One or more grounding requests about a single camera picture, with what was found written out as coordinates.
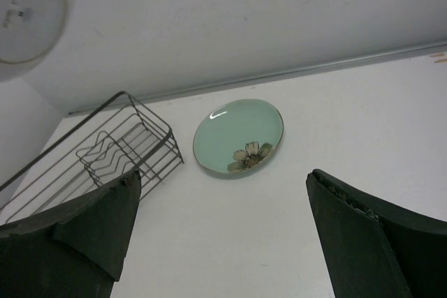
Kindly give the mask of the red and teal plate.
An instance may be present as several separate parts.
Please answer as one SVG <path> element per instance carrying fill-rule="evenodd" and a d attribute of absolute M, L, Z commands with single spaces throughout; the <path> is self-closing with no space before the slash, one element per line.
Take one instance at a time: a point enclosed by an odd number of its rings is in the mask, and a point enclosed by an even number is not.
<path fill-rule="evenodd" d="M 1 0 L 1 81 L 35 68 L 60 41 L 74 0 Z"/>

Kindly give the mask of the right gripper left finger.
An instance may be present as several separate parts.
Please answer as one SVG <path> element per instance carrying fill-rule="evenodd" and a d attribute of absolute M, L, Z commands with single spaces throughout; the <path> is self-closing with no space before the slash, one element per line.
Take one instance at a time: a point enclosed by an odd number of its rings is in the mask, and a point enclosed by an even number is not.
<path fill-rule="evenodd" d="M 2 297 L 109 297 L 141 194 L 139 170 L 1 226 Z"/>

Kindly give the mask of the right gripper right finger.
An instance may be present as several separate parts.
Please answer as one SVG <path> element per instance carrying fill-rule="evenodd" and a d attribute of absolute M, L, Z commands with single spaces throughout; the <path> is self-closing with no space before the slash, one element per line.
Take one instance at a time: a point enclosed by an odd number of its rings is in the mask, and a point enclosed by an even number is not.
<path fill-rule="evenodd" d="M 306 187 L 336 297 L 446 296 L 446 222 L 322 170 Z"/>

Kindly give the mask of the green flower plate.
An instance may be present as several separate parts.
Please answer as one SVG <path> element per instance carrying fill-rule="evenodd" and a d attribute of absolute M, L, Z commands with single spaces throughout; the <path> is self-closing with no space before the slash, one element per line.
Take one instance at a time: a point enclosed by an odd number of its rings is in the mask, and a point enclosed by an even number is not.
<path fill-rule="evenodd" d="M 194 158 L 204 170 L 235 176 L 268 162 L 284 136 L 279 110 L 261 99 L 239 99 L 210 112 L 193 137 Z"/>

